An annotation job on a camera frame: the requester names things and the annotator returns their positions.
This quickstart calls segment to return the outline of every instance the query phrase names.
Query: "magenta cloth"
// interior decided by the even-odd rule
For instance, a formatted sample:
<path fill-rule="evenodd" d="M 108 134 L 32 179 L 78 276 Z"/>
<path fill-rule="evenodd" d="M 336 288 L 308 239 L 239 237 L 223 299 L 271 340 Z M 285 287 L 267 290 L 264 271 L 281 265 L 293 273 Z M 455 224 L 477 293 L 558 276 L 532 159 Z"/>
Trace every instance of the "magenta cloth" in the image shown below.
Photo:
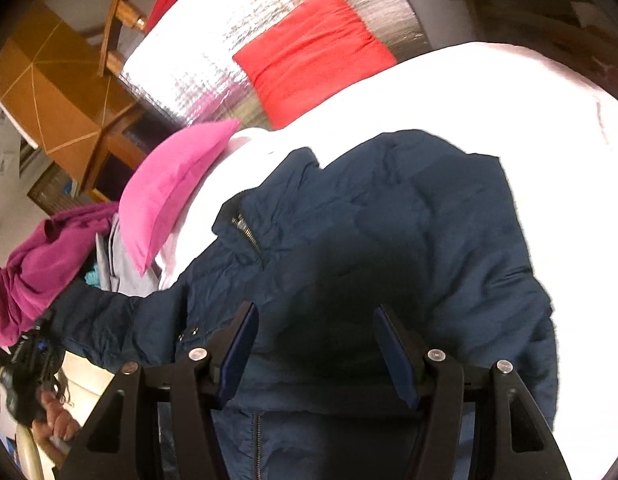
<path fill-rule="evenodd" d="M 33 328 L 112 228 L 117 202 L 63 211 L 42 221 L 0 267 L 0 345 L 13 345 Z"/>

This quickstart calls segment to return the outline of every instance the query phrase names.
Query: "pillow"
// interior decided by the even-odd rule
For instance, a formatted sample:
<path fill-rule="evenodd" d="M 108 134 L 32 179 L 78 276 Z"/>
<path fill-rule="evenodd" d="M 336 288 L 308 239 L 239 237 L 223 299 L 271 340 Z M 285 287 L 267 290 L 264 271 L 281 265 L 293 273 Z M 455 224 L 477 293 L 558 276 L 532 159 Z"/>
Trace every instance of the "pillow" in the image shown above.
<path fill-rule="evenodd" d="M 240 121 L 195 124 L 174 133 L 145 158 L 120 199 L 120 233 L 141 276 L 165 243 L 202 176 Z"/>
<path fill-rule="evenodd" d="M 305 0 L 233 60 L 246 72 L 276 129 L 396 64 L 345 0 Z"/>

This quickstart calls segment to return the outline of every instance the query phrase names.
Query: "jacket sleeve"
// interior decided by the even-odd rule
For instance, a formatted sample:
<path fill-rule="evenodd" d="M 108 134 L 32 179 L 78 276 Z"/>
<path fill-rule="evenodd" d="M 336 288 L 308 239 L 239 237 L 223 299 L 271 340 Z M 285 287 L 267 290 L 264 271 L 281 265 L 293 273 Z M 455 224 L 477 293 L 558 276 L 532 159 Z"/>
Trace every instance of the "jacket sleeve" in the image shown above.
<path fill-rule="evenodd" d="M 181 284 L 137 298 L 74 280 L 51 304 L 52 336 L 112 373 L 127 361 L 168 364 L 184 327 L 186 300 Z"/>

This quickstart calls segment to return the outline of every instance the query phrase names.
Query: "pink pillow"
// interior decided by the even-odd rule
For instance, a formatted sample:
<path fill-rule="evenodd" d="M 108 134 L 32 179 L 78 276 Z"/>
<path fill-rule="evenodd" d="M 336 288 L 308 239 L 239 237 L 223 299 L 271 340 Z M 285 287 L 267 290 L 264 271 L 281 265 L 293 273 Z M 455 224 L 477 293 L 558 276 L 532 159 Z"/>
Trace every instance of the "pink pillow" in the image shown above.
<path fill-rule="evenodd" d="M 141 276 L 164 245 L 193 190 L 225 149 L 240 121 L 195 124 L 145 158 L 120 199 L 120 234 Z"/>

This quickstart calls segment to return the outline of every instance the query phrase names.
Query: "navy blue jacket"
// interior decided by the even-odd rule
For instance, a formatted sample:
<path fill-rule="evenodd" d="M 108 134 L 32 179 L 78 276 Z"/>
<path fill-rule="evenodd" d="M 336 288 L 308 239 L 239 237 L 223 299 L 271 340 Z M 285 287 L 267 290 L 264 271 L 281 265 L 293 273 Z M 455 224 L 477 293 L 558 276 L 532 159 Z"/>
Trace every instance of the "navy blue jacket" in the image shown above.
<path fill-rule="evenodd" d="M 550 300 L 496 158 L 420 131 L 382 134 L 324 169 L 296 150 L 228 201 L 214 232 L 171 289 L 140 299 L 71 286 L 54 303 L 54 326 L 67 349 L 110 370 L 157 365 L 205 346 L 253 301 L 253 352 L 214 416 L 232 480 L 401 480 L 422 424 L 375 343 L 380 303 L 461 362 L 513 362 L 552 423 Z M 167 426 L 163 434 L 168 442 Z"/>

